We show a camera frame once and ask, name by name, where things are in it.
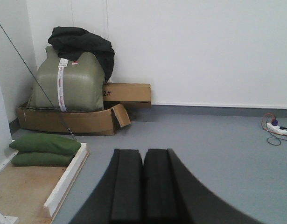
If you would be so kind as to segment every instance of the green bag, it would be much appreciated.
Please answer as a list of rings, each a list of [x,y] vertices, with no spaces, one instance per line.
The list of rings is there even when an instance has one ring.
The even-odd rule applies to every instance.
[[[35,133],[24,135],[9,146],[25,153],[74,154],[81,143],[55,134]]]
[[[75,154],[58,155],[52,153],[21,153],[11,161],[15,166],[60,166],[67,167]]]
[[[60,58],[52,46],[46,47],[47,59],[37,71],[36,78],[52,104],[59,107],[57,75]],[[63,70],[63,101],[67,112],[93,112],[104,109],[103,81],[104,70],[91,52],[84,52],[77,64],[72,61]],[[34,82],[27,107],[33,109],[52,109],[39,85]]]

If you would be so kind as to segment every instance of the electrical cable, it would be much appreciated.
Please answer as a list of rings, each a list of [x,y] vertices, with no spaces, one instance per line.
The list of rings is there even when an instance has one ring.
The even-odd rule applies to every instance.
[[[30,72],[30,74],[32,75],[32,77],[34,78],[34,80],[36,81],[36,83],[39,85],[39,87],[41,88],[42,92],[44,93],[45,97],[48,99],[49,103],[51,104],[53,110],[56,111],[61,124],[68,130],[68,132],[71,134],[73,140],[77,140],[74,133],[71,131],[70,127],[68,127],[68,125],[65,123],[63,116],[61,115],[61,113],[54,107],[52,101],[49,99],[48,95],[46,94],[45,90],[42,88],[42,86],[40,85],[40,83],[38,82],[38,80],[36,79],[36,77],[34,76],[33,72],[31,71],[31,69],[28,67],[28,65],[26,64],[25,60],[23,59],[23,57],[21,56],[21,54],[19,53],[19,51],[17,50],[17,48],[15,47],[15,45],[13,44],[12,40],[10,39],[10,37],[7,35],[6,31],[4,30],[3,26],[0,23],[0,27],[3,30],[4,34],[7,36],[8,40],[11,42],[12,46],[14,47],[14,49],[16,50],[16,52],[18,53],[19,57],[21,58],[21,60],[23,61],[23,63],[25,64],[26,68],[28,69],[28,71]]]
[[[275,116],[273,113],[266,113],[266,114],[264,114],[264,116],[263,116],[263,119],[262,119],[262,121],[261,121],[261,126],[263,127],[264,130],[268,131],[270,135],[272,135],[272,137],[267,138],[266,141],[267,141],[269,144],[273,145],[273,146],[280,146],[280,145],[281,145],[281,140],[287,141],[287,139],[279,138],[279,137],[277,137],[276,135],[272,134],[272,133],[275,133],[275,132],[270,131],[267,126],[266,126],[266,128],[264,128],[264,126],[263,126],[263,120],[264,120],[264,118],[265,118],[266,116],[267,116],[267,118],[266,118],[266,124],[267,124],[269,118],[271,118],[271,117],[273,117],[274,119],[276,118],[276,116]],[[277,141],[278,141],[278,144],[272,143],[271,140],[277,140]]]

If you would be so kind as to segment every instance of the black foam block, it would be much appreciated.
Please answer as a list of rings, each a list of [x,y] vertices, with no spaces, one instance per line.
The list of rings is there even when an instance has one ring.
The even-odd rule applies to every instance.
[[[110,223],[119,154],[120,151],[115,149],[110,164],[103,177],[81,209],[70,221],[70,224]]]
[[[143,170],[145,223],[178,224],[167,150],[149,149],[144,159]]]
[[[207,189],[168,149],[177,206],[183,224],[262,224]]]
[[[114,189],[112,224],[142,221],[142,159],[138,150],[122,149]]]

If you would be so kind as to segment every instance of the open cardboard box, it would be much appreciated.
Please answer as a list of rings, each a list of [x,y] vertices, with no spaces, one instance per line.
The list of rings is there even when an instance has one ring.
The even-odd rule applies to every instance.
[[[44,132],[67,133],[57,112],[28,109],[22,105],[17,108],[20,127]],[[73,133],[92,133],[95,135],[113,135],[118,126],[131,123],[122,104],[98,112],[59,112]]]
[[[125,107],[150,108],[150,84],[110,83],[103,85],[103,101],[108,108],[98,112],[60,112],[73,133],[113,135],[117,127],[131,123]],[[20,127],[44,132],[67,133],[55,111],[33,110],[26,104],[17,108]]]

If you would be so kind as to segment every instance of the power strip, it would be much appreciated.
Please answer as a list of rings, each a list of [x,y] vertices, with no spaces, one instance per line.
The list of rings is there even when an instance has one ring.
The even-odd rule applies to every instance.
[[[281,130],[279,126],[273,126],[271,123],[266,124],[269,131],[275,132],[277,134],[287,134],[286,130]]]

